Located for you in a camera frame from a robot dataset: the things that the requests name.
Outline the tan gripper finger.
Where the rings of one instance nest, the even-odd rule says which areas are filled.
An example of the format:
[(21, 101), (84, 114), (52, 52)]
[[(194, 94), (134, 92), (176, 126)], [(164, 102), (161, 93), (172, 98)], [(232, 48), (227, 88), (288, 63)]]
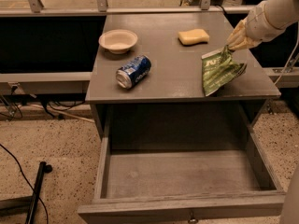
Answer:
[(236, 36), (246, 36), (246, 20), (241, 20), (237, 24), (237, 26), (234, 28), (234, 30), (231, 32), (231, 34), (227, 38), (227, 45), (228, 45), (228, 39), (230, 37), (236, 37)]
[(261, 44), (261, 41), (253, 40), (246, 36), (236, 36), (230, 37), (228, 39), (229, 50), (242, 50), (242, 49), (252, 49)]

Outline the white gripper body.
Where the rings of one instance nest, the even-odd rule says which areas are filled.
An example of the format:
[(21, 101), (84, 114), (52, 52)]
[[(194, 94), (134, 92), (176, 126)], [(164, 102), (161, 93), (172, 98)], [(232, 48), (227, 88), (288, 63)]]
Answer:
[(266, 18), (265, 1), (254, 7), (246, 17), (246, 35), (252, 40), (269, 42), (284, 32), (284, 29), (274, 27)]

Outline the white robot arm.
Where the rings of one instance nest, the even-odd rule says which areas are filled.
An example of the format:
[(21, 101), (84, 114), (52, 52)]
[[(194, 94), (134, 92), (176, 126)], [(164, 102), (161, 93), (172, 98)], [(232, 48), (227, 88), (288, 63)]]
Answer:
[[(299, 21), (299, 0), (265, 0), (241, 20), (227, 39), (230, 50), (251, 49), (272, 41)], [(288, 186), (279, 224), (299, 224), (299, 166)]]

